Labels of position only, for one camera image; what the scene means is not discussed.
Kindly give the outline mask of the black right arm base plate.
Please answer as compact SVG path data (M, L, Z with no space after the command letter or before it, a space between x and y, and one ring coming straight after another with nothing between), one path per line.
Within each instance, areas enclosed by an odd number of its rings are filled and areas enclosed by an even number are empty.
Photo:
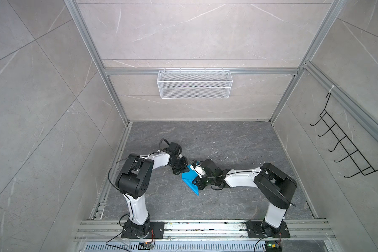
M286 222L282 222L278 228L275 228L265 221L246 221L246 230L249 238L290 238L290 233Z

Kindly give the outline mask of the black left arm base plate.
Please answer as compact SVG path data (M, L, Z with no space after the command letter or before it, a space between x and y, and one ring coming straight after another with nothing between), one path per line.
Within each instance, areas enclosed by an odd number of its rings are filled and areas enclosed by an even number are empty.
M134 224L127 221L123 226L121 238L155 238L162 239L164 235L165 222L146 221L143 225Z

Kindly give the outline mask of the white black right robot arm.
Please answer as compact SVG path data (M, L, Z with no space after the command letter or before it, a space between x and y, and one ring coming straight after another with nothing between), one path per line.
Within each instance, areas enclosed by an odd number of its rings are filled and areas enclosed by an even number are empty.
M292 205L297 182L271 163L248 170L220 169L211 159L193 161L188 166L192 179L186 183L197 194L208 185L222 190L236 187L256 188L268 199L269 206L263 221L264 229L278 230Z

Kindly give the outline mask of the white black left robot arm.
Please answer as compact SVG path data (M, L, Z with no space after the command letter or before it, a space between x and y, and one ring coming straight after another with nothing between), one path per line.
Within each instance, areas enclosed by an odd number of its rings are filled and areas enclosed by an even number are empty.
M146 208L145 192L150 184L154 169L169 166L175 175L189 172L188 160L182 155L182 147L175 143L151 154L129 154L115 186L127 200L129 220L136 226L145 226L150 215Z

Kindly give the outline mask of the blue square paper sheet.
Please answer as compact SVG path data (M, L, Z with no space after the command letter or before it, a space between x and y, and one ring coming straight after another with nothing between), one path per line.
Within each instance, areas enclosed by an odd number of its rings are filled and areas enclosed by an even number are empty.
M183 182L196 194L199 194L198 187L193 184L193 181L198 177L198 174L192 167L192 165L188 165L187 168L189 169L187 172L181 174L181 178Z

